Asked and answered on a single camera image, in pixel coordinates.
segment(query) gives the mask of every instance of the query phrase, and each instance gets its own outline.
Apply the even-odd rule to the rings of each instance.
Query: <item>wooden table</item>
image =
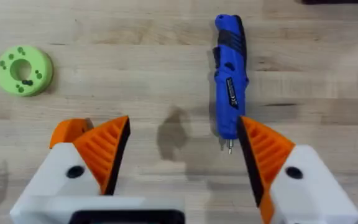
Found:
[[[0,223],[11,222],[59,121],[123,114],[132,135],[118,195],[182,197],[188,223],[261,223],[239,143],[230,156],[214,135],[220,13],[240,15],[246,28],[248,115],[312,145],[358,206],[358,6],[0,0],[0,55],[30,44],[55,66],[39,96],[0,88]]]

